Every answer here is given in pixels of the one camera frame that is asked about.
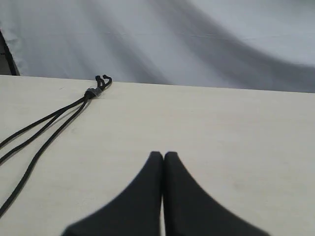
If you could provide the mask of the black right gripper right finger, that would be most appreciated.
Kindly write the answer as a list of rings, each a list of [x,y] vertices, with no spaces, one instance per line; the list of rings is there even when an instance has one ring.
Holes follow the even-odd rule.
[[[266,236],[233,214],[195,181],[176,152],[163,162],[163,209],[168,236]]]

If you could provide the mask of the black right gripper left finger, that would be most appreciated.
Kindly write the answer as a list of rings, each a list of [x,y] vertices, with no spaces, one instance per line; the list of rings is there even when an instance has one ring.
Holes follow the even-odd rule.
[[[163,157],[150,153],[145,165],[116,198],[80,221],[69,225],[64,236],[160,235]]]

